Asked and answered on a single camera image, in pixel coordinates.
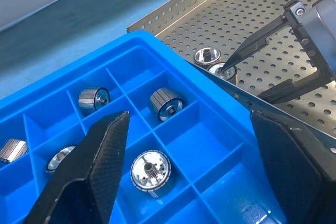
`blue plastic tray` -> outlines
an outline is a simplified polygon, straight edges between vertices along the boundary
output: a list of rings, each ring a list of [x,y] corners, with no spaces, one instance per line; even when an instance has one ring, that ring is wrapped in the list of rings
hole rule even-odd
[[[81,90],[108,88],[113,101],[85,117]],[[187,102],[159,123],[150,95],[170,87]],[[269,187],[249,111],[146,32],[127,34],[0,101],[0,145],[27,140],[29,153],[0,166],[0,223],[21,223],[48,182],[45,167],[78,144],[102,116],[131,112],[123,175],[110,223],[285,223]],[[130,167],[143,151],[171,159],[175,184],[159,199],[137,190]]]

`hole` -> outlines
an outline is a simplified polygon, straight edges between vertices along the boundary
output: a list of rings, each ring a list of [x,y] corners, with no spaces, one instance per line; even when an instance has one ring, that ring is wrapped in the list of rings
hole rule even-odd
[[[316,121],[317,121],[319,124],[324,125],[324,120],[322,120],[322,119],[317,119]]]
[[[143,168],[146,170],[146,171],[149,171],[153,168],[153,164],[152,163],[146,163]]]

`perforated steel sheet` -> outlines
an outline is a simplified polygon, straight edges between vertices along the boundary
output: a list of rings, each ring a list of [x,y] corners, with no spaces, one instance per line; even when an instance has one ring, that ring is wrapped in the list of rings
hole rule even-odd
[[[212,46],[225,61],[246,37],[283,13],[289,0],[171,0],[129,30],[145,29],[188,61],[197,50]],[[316,0],[302,0],[307,8]],[[289,29],[237,65],[238,86],[259,94],[286,79],[299,80],[315,71]],[[277,107],[336,136],[335,82]]]

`metal cylindrical part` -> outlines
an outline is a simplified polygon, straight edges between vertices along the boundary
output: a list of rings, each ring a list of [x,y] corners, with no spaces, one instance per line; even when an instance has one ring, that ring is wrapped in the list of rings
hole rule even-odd
[[[237,68],[236,66],[233,66],[227,70],[225,70],[224,72],[221,72],[221,68],[222,66],[224,66],[225,62],[220,62],[217,64],[214,64],[212,66],[209,67],[208,71],[220,78],[222,78],[223,80],[226,80],[228,82],[231,82],[234,85],[237,85],[237,81],[238,81],[238,74],[237,74]]]
[[[134,186],[159,198],[173,187],[172,166],[169,158],[160,151],[149,150],[141,153],[131,167],[131,180]]]
[[[48,162],[46,167],[47,173],[54,173],[59,164],[62,162],[62,160],[72,152],[72,150],[75,148],[75,145],[70,145],[68,147],[65,147],[61,149],[55,156],[52,157],[52,159]]]
[[[217,48],[206,47],[202,48],[194,54],[194,63],[204,69],[210,65],[219,62],[221,53]]]
[[[110,100],[110,94],[106,88],[87,88],[79,94],[78,107],[83,114],[89,115],[109,104]]]
[[[184,108],[184,100],[173,90],[160,88],[151,95],[148,107],[163,122]]]
[[[26,141],[10,138],[0,149],[0,161],[8,164],[27,152],[28,144]]]

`shiny metal part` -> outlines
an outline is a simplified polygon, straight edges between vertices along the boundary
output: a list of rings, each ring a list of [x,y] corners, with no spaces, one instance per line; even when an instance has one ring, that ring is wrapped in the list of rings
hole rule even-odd
[[[109,91],[106,88],[87,88],[79,94],[78,107],[85,115],[109,104],[111,101]]]
[[[48,162],[46,167],[47,173],[54,173],[62,160],[69,155],[70,152],[75,148],[75,145],[70,145],[61,149],[52,159]]]
[[[0,161],[8,164],[27,152],[28,144],[26,141],[10,138],[0,149]]]
[[[150,97],[149,109],[161,122],[166,121],[184,108],[184,100],[173,90],[160,88]]]
[[[193,54],[204,45],[219,48],[221,61],[226,61],[248,36],[281,15],[284,11],[281,6],[287,1],[289,0],[171,0],[130,26],[128,31],[149,31],[189,62],[194,61]],[[301,1],[309,8],[316,0]],[[302,16],[302,23],[311,35],[306,25],[310,10]],[[314,30],[316,26],[312,23],[311,27]],[[236,66],[239,88],[258,95],[286,79],[299,80],[316,71],[290,30],[285,28],[273,34],[267,47]],[[323,55],[324,50],[330,48],[328,46],[323,50],[318,43],[317,46]],[[276,107],[336,136],[335,85],[333,81],[300,98],[276,104]],[[235,94],[230,90],[232,85],[223,88],[231,95]],[[249,101],[242,97],[245,96],[239,94],[238,101],[242,105],[248,104]]]
[[[131,167],[131,179],[137,189],[148,192],[153,198],[167,194],[173,187],[172,166],[162,152],[150,150],[141,153]]]
[[[217,48],[202,48],[194,54],[194,63],[204,69],[207,69],[210,65],[218,63],[221,58],[220,56],[221,53]]]
[[[232,84],[236,85],[238,80],[237,68],[235,66],[221,71],[221,68],[224,66],[225,62],[220,62],[209,67],[208,71]]]

